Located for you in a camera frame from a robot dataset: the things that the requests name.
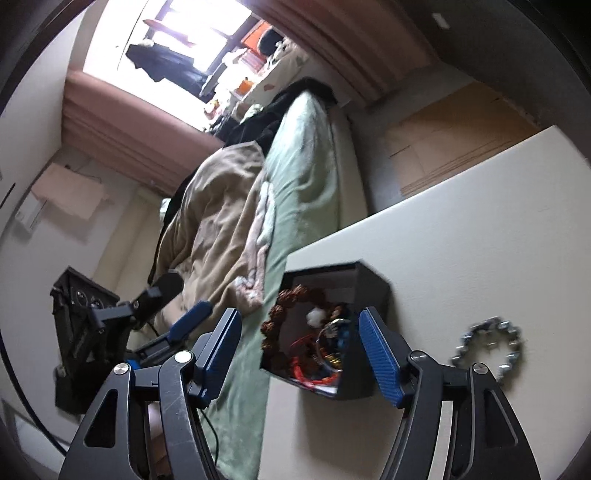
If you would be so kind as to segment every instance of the black cable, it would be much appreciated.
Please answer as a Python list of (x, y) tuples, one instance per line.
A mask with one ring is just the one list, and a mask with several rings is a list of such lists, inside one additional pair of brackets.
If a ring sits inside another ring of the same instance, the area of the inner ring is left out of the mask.
[(154, 327), (154, 325), (152, 325), (150, 322), (146, 322), (146, 323), (152, 329), (152, 331), (154, 332), (154, 335), (156, 336), (156, 338), (158, 338), (160, 335), (158, 334), (158, 331), (156, 330), (156, 328)]
[(4, 338), (2, 338), (2, 332), (0, 332), (0, 356), (2, 357), (2, 363), (4, 363), (4, 367), (6, 368), (6, 372), (8, 373), (8, 377), (12, 382), (12, 386), (14, 390), (17, 392), (18, 398), (21, 401), (22, 405), (25, 407), (25, 410), (31, 417), (31, 420), (35, 424), (35, 426), (41, 431), (43, 435), (50, 441), (50, 443), (60, 452), (63, 456), (66, 456), (67, 452), (64, 447), (62, 447), (56, 438), (51, 434), (49, 430), (43, 425), (33, 407), (27, 400), (25, 393), (22, 391), (21, 384), (18, 382), (18, 378), (14, 369), (12, 368), (12, 364), (10, 363), (10, 358), (8, 358), (8, 352), (6, 351), (6, 345), (4, 345)]
[(216, 429), (213, 428), (213, 424), (211, 421), (209, 421), (209, 419), (207, 418), (207, 415), (205, 415), (205, 412), (203, 410), (199, 410), (199, 411), (202, 413), (203, 418), (205, 419), (205, 421), (209, 425), (209, 428), (211, 428), (211, 430), (213, 432), (213, 436), (216, 438), (216, 459), (215, 459), (215, 461), (216, 461), (216, 466), (217, 466), (217, 455), (219, 454), (219, 451), (220, 451), (220, 439), (217, 437)]

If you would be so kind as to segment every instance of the curtain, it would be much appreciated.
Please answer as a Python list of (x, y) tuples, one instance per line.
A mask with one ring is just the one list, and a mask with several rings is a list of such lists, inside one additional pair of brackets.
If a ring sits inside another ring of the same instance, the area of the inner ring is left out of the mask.
[(435, 60), (394, 0), (241, 0), (337, 73), (364, 105)]
[(223, 146), (135, 95), (79, 71), (66, 77), (62, 141), (166, 195)]

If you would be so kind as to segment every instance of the brown blanket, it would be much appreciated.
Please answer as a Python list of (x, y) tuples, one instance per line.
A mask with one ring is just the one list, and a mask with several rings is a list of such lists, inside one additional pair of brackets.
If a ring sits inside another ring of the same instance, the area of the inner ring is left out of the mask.
[(234, 279), (248, 276), (246, 240), (264, 179), (263, 153), (255, 142), (224, 148), (201, 164), (160, 245), (156, 278), (175, 269), (185, 285), (156, 318), (168, 330), (199, 300), (213, 304), (213, 314), (191, 338), (215, 327), (227, 307), (243, 316), (257, 305), (245, 304)]

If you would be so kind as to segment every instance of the open box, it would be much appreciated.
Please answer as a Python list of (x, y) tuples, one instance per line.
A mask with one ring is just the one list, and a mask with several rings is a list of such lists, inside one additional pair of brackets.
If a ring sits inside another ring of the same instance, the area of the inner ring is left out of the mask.
[[(306, 270), (287, 271), (281, 282), (282, 290), (289, 290), (297, 285), (308, 288), (320, 288), (326, 300), (333, 303), (346, 303), (350, 320), (349, 338), (342, 353), (342, 372), (334, 385), (304, 385), (290, 375), (280, 376), (271, 372), (265, 358), (261, 357), (261, 368), (271, 375), (305, 390), (334, 400), (351, 400), (370, 397), (374, 392), (375, 378), (365, 348), (359, 337), (359, 314), (366, 307), (375, 307), (385, 320), (390, 297), (387, 281), (374, 273), (362, 262), (351, 264), (328, 265)], [(314, 308), (313, 303), (296, 303), (287, 311), (287, 317), (279, 333), (280, 351), (288, 354), (290, 346), (311, 332), (306, 321), (306, 314)]]

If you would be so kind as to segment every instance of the blue gripper pad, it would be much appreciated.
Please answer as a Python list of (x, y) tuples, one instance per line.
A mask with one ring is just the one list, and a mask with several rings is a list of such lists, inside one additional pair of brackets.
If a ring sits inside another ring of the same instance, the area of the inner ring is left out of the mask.
[(212, 304), (208, 301), (201, 300), (197, 302), (187, 313), (185, 313), (178, 321), (170, 327), (168, 332), (168, 341), (170, 343), (181, 342), (189, 336), (195, 328), (197, 328), (202, 321), (212, 314)]
[(241, 334), (240, 312), (226, 309), (196, 361), (196, 371), (201, 372), (201, 379), (196, 380), (202, 386), (200, 397), (206, 404), (219, 396)]
[(359, 334), (382, 395), (398, 407), (403, 397), (400, 369), (388, 342), (367, 310), (359, 315)]

